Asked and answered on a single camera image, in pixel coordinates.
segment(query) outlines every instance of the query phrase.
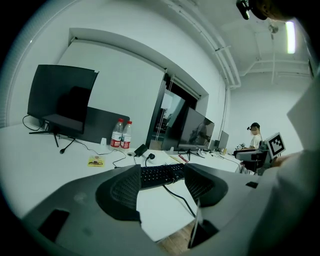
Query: fluorescent light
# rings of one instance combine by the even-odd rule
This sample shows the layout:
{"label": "fluorescent light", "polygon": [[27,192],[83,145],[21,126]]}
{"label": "fluorescent light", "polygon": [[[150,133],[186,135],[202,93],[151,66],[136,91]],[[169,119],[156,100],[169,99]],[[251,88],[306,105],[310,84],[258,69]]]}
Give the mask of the fluorescent light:
{"label": "fluorescent light", "polygon": [[294,54],[296,52],[295,24],[292,21],[288,21],[285,23],[285,27],[288,40],[288,54]]}

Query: black keyboard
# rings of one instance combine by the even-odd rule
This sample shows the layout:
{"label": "black keyboard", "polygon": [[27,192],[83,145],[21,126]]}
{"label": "black keyboard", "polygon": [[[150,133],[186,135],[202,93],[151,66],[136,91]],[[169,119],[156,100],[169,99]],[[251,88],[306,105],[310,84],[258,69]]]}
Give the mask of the black keyboard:
{"label": "black keyboard", "polygon": [[184,164],[168,164],[141,168],[141,189],[151,189],[184,179]]}

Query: water bottle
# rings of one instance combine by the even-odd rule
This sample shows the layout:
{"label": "water bottle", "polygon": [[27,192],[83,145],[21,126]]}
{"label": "water bottle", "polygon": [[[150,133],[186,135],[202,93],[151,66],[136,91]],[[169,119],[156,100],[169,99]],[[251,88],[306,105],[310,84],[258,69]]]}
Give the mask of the water bottle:
{"label": "water bottle", "polygon": [[111,136],[111,142],[110,142],[110,147],[111,148],[119,148],[120,143],[121,143],[121,137],[122,133],[124,131],[124,120],[119,118],[118,122],[116,123],[112,136]]}
{"label": "water bottle", "polygon": [[130,148],[130,142],[131,142],[131,125],[132,122],[128,121],[126,126],[124,127],[122,139],[121,139],[121,148],[127,150]]}

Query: black monitor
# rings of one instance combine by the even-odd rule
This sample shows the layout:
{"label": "black monitor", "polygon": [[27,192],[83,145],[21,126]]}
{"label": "black monitor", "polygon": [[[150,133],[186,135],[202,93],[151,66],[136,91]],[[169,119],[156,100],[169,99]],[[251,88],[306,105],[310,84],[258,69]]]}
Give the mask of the black monitor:
{"label": "black monitor", "polygon": [[27,114],[48,123],[54,134],[83,134],[98,73],[74,66],[39,65],[32,81]]}
{"label": "black monitor", "polygon": [[226,149],[227,148],[228,139],[229,139],[229,134],[227,134],[226,132],[222,131],[221,132],[221,136],[220,136],[218,149]]}
{"label": "black monitor", "polygon": [[215,124],[191,107],[188,108],[178,147],[207,149]]}

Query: white desk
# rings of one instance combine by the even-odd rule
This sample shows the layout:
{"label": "white desk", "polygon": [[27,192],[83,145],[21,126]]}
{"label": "white desk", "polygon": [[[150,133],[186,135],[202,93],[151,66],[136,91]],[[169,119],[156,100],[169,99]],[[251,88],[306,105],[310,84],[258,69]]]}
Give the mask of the white desk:
{"label": "white desk", "polygon": [[[105,167],[88,167],[88,159],[95,153],[88,151],[83,145],[74,142],[64,154],[60,154],[60,149],[66,147],[70,140],[58,140],[59,148],[57,148],[53,135],[29,134],[29,132],[22,124],[0,129],[1,186],[9,206],[18,218],[25,216],[62,185],[111,170],[114,168],[112,162],[124,157],[121,152],[115,151],[104,156]],[[100,154],[110,151],[96,143],[82,142]],[[149,153],[155,154],[155,159],[149,159],[148,166],[176,163],[164,151],[156,150],[148,150],[143,156],[136,157],[136,163],[145,166],[145,159]],[[224,157],[240,162],[230,155]],[[192,155],[190,162],[229,172],[239,169],[236,163],[209,154],[206,154],[205,158]],[[115,164],[118,167],[134,165],[134,159],[132,156],[127,156]],[[183,180],[167,187],[184,197],[192,210],[197,211],[197,206]],[[140,212],[142,229],[153,241],[175,233],[194,219],[185,203],[169,194],[163,187],[140,191],[137,211]]]}

